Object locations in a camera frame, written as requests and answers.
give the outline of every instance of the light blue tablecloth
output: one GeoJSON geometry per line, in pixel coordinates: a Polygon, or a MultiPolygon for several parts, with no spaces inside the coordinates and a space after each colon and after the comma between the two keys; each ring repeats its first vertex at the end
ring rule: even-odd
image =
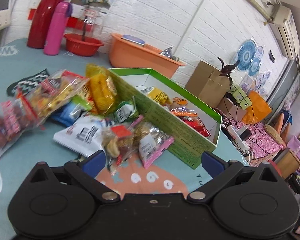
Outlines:
{"type": "MultiPolygon", "coordinates": [[[[94,57],[70,56],[64,49],[57,56],[46,56],[40,49],[26,46],[26,39],[20,39],[0,48],[0,102],[4,101],[7,87],[24,77],[31,76],[47,68],[49,73],[59,69],[67,69],[78,74],[84,74],[85,65],[93,62],[110,67],[108,57],[98,54],[94,57]]],[[[3,188],[0,194],[0,240],[11,239],[15,233],[8,220],[7,207],[14,193],[29,171],[38,161],[46,161],[50,166],[63,166],[67,161],[77,157],[77,154],[54,143],[52,137],[55,132],[63,129],[55,123],[46,122],[45,130],[36,130],[22,135],[22,137],[2,156],[0,169],[3,188]]],[[[221,132],[218,147],[213,152],[228,161],[236,159],[241,162],[242,155],[221,132]]],[[[156,165],[165,166],[170,158],[176,158],[166,152],[158,159],[156,165]]],[[[200,166],[195,171],[180,160],[174,163],[175,172],[189,173],[188,179],[201,175],[202,183],[208,182],[210,175],[200,166]]]]}

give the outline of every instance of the decorative plate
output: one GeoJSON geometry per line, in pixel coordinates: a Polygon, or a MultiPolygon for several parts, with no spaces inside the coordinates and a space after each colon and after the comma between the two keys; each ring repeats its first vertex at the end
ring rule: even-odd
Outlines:
{"type": "Polygon", "coordinates": [[[256,78],[256,86],[260,86],[261,81],[264,79],[265,75],[263,73],[260,73],[256,78]]]}
{"type": "Polygon", "coordinates": [[[230,61],[231,65],[234,65],[238,61],[238,52],[235,52],[233,58],[230,61]]]}
{"type": "Polygon", "coordinates": [[[238,65],[239,70],[244,71],[250,67],[256,56],[256,49],[257,46],[253,40],[248,40],[240,46],[238,51],[238,59],[240,60],[238,65]]]}
{"type": "Polygon", "coordinates": [[[248,70],[248,74],[249,76],[254,76],[255,74],[258,73],[259,71],[259,68],[261,66],[261,61],[258,57],[255,57],[253,59],[253,62],[251,63],[250,67],[249,67],[249,70],[248,70]]]}
{"type": "Polygon", "coordinates": [[[258,46],[257,47],[257,51],[256,51],[256,57],[262,58],[262,56],[263,56],[263,47],[262,46],[258,46]]]}

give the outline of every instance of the blue snack package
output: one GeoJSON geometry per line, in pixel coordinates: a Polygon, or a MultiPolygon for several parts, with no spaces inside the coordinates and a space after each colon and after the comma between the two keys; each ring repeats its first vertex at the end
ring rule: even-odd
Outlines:
{"type": "Polygon", "coordinates": [[[51,115],[51,119],[64,124],[66,127],[69,127],[78,120],[82,112],[90,110],[90,104],[80,96],[76,95],[68,104],[55,111],[51,115]]]}

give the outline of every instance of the pink thermos bottle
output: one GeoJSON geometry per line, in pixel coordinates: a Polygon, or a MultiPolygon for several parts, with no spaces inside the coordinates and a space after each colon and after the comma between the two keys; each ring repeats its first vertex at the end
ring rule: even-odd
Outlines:
{"type": "Polygon", "coordinates": [[[46,43],[44,45],[44,54],[58,55],[63,34],[69,17],[72,14],[72,5],[68,2],[58,3],[56,10],[53,13],[50,23],[46,43]]]}

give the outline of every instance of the red plastic basket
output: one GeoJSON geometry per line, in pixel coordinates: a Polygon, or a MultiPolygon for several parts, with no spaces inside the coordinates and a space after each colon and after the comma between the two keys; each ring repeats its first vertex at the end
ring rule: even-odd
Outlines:
{"type": "Polygon", "coordinates": [[[66,50],[79,56],[93,56],[98,49],[103,46],[103,42],[95,38],[85,37],[82,41],[82,36],[79,34],[68,33],[65,34],[66,50]]]}

